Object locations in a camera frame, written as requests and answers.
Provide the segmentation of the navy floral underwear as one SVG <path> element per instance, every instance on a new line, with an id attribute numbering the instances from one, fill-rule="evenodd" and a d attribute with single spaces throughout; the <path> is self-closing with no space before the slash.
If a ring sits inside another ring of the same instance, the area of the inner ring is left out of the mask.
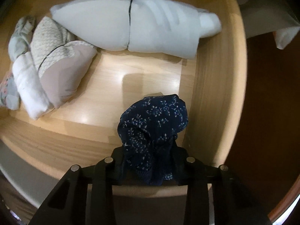
<path id="1" fill-rule="evenodd" d="M 117 126 L 128 172 L 147 185 L 173 179 L 170 152 L 187 125 L 186 104 L 177 94 L 144 97 L 131 105 Z"/>

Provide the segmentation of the light blue rolled underwear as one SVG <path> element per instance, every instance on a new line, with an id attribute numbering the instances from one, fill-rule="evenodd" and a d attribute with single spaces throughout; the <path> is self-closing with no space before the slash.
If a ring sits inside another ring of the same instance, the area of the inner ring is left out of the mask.
<path id="1" fill-rule="evenodd" d="M 20 55 L 12 65 L 12 73 L 22 103 L 33 120 L 37 120 L 53 109 L 30 52 Z"/>

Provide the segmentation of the wooden drawer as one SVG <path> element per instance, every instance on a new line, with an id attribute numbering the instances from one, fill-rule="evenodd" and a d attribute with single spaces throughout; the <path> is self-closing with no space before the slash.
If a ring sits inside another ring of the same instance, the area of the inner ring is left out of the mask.
<path id="1" fill-rule="evenodd" d="M 71 0 L 16 0 L 1 19 L 1 73 L 10 67 L 8 42 L 19 18 L 49 15 Z M 121 145 L 121 114 L 148 95 L 177 94 L 188 127 L 177 144 L 210 166 L 225 163 L 243 108 L 247 80 L 244 25 L 236 0 L 176 0 L 218 15 L 222 31 L 199 42 L 195 59 L 100 51 L 74 99 L 38 120 L 25 109 L 1 111 L 1 171 L 27 198 L 47 194 L 66 170 L 96 164 Z"/>

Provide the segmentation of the floral grey small underwear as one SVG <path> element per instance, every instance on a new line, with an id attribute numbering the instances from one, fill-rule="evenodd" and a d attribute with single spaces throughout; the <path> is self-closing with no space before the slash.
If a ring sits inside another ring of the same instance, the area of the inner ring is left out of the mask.
<path id="1" fill-rule="evenodd" d="M 20 96 L 11 71 L 7 71 L 1 81 L 1 107 L 9 110 L 20 107 Z"/>

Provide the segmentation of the honeycomb pattern beige underwear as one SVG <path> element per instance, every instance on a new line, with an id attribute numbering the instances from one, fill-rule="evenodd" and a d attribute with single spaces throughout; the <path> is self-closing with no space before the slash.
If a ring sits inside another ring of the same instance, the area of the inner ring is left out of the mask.
<path id="1" fill-rule="evenodd" d="M 97 50 L 45 16 L 34 30 L 31 54 L 41 85 L 57 109 L 75 95 Z"/>

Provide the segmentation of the grey-green crumpled underwear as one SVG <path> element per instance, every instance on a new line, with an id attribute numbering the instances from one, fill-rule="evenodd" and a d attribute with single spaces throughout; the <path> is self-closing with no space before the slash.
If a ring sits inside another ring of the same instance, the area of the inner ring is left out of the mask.
<path id="1" fill-rule="evenodd" d="M 26 15 L 18 20 L 8 45 L 8 54 L 12 62 L 29 51 L 35 22 L 36 19 L 32 15 Z"/>

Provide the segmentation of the pale blue folded underwear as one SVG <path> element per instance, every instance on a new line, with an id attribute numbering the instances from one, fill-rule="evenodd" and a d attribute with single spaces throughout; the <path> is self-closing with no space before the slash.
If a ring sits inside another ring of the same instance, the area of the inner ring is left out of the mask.
<path id="1" fill-rule="evenodd" d="M 193 59 L 199 40 L 222 30 L 215 13 L 172 0 L 74 0 L 51 7 L 52 19 L 110 51 Z"/>

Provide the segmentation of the white nightstand cabinet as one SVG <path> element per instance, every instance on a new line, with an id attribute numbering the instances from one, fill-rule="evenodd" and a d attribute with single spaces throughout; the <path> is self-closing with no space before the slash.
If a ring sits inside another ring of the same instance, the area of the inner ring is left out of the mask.
<path id="1" fill-rule="evenodd" d="M 278 49 L 284 49 L 299 32 L 299 20 L 285 0 L 237 0 L 246 38 L 273 33 Z"/>

